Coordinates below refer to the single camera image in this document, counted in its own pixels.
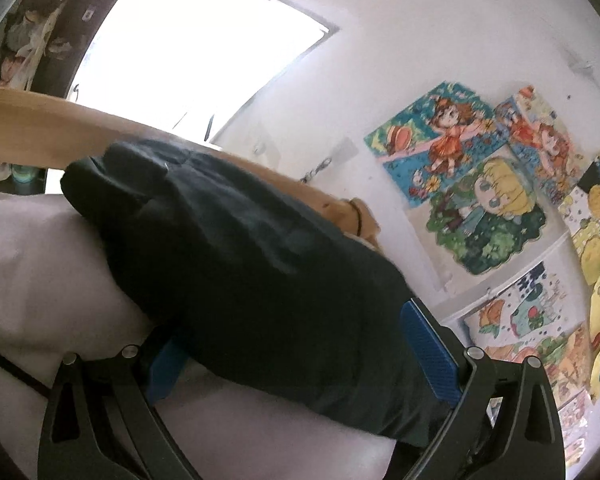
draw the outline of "bright window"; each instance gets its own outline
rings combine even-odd
[[[81,105],[202,140],[327,32],[277,0],[118,0],[72,88]]]

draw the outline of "white fabric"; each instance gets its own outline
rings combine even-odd
[[[51,386],[65,352],[110,357],[150,330],[63,196],[0,195],[1,354]],[[0,370],[0,440],[31,479],[45,405]],[[379,480],[394,448],[193,362],[157,409],[205,480]]]

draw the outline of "white wall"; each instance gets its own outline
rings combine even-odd
[[[387,255],[440,314],[478,301],[487,286],[512,280],[555,246],[560,230],[530,244],[534,250],[484,287],[449,300],[407,222],[406,201],[362,138],[442,80],[462,82],[494,105],[533,83],[574,137],[597,151],[600,18],[587,0],[287,1],[340,30],[257,94],[216,143],[299,178],[350,137],[358,154],[314,185],[370,205]],[[597,83],[570,70],[574,56],[592,63]],[[253,155],[263,142],[264,154]]]

